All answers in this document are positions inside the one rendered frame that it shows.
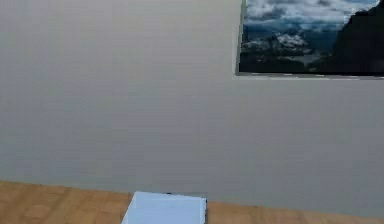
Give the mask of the pale blue flat box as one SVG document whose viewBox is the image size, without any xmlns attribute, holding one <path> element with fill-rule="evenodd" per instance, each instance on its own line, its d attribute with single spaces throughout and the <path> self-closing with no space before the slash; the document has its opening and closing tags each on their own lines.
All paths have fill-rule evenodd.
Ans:
<svg viewBox="0 0 384 224">
<path fill-rule="evenodd" d="M 121 224 L 206 224 L 207 199 L 136 191 Z"/>
</svg>

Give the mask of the framed mountain landscape picture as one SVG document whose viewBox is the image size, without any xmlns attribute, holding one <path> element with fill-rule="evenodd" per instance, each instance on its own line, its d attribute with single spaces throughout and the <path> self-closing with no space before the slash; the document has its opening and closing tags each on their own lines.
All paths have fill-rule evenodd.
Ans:
<svg viewBox="0 0 384 224">
<path fill-rule="evenodd" d="M 384 0 L 242 0 L 237 76 L 384 79 Z"/>
</svg>

